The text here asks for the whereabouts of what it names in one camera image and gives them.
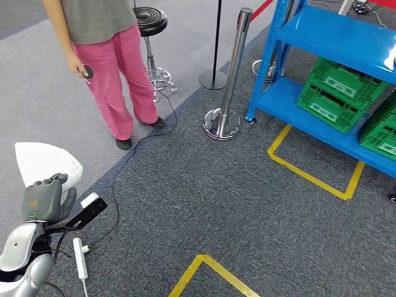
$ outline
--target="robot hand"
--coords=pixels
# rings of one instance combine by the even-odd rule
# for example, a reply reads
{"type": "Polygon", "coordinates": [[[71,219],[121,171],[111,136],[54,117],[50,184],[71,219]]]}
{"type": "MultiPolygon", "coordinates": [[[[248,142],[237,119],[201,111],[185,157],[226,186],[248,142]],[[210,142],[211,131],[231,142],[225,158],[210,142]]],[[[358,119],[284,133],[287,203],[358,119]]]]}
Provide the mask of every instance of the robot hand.
{"type": "Polygon", "coordinates": [[[27,187],[22,207],[23,221],[52,225],[69,217],[77,198],[77,191],[75,187],[69,189],[66,199],[60,204],[62,184],[66,180],[66,174],[56,174],[27,187]]]}

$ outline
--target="pink pants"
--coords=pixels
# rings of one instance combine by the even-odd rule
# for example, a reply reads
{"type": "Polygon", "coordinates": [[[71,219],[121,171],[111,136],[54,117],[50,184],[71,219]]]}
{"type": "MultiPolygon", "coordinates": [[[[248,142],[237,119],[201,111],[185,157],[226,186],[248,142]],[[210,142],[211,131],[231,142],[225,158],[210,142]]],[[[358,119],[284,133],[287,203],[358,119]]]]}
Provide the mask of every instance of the pink pants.
{"type": "Polygon", "coordinates": [[[125,105],[119,72],[127,81],[135,117],[146,124],[157,121],[150,83],[140,51],[137,24],[112,39],[93,45],[74,45],[75,54],[94,71],[87,84],[100,113],[116,139],[130,138],[133,119],[125,105]]]}

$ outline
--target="black stool seat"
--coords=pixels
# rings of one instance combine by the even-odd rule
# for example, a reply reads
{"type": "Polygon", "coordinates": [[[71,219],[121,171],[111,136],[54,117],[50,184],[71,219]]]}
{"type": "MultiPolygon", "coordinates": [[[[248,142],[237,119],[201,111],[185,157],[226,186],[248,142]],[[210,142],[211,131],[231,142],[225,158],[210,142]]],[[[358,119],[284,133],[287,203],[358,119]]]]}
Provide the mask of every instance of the black stool seat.
{"type": "Polygon", "coordinates": [[[167,17],[163,11],[152,7],[137,7],[134,9],[140,34],[150,37],[164,31],[167,26],[167,17]]]}

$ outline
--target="blue shelving unit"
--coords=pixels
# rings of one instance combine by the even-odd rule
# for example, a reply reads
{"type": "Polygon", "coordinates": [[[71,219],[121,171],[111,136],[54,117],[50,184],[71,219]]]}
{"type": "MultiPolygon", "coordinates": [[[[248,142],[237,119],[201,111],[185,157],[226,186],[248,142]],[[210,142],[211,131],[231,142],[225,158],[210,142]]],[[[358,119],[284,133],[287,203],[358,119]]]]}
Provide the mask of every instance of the blue shelving unit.
{"type": "Polygon", "coordinates": [[[288,5],[289,0],[278,0],[245,119],[251,121],[256,109],[262,110],[396,178],[396,161],[358,143],[358,130],[367,115],[349,133],[342,134],[297,106],[296,102],[302,86],[281,76],[290,47],[296,46],[396,84],[396,32],[308,6],[306,0],[299,0],[294,16],[284,24],[288,5]],[[274,50],[276,69],[272,82],[262,91],[266,66],[274,50]]]}

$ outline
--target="white power adapter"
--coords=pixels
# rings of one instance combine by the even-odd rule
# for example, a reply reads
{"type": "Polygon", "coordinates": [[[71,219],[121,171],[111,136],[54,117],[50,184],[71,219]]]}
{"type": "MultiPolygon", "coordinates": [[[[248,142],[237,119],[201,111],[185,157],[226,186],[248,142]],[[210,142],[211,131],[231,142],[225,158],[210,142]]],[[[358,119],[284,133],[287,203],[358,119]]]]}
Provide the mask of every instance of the white power adapter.
{"type": "Polygon", "coordinates": [[[73,247],[74,253],[75,255],[75,263],[77,264],[78,278],[82,281],[85,297],[87,297],[87,286],[85,285],[85,280],[87,278],[87,272],[84,254],[89,251],[89,248],[87,246],[83,246],[80,238],[74,238],[73,247]]]}

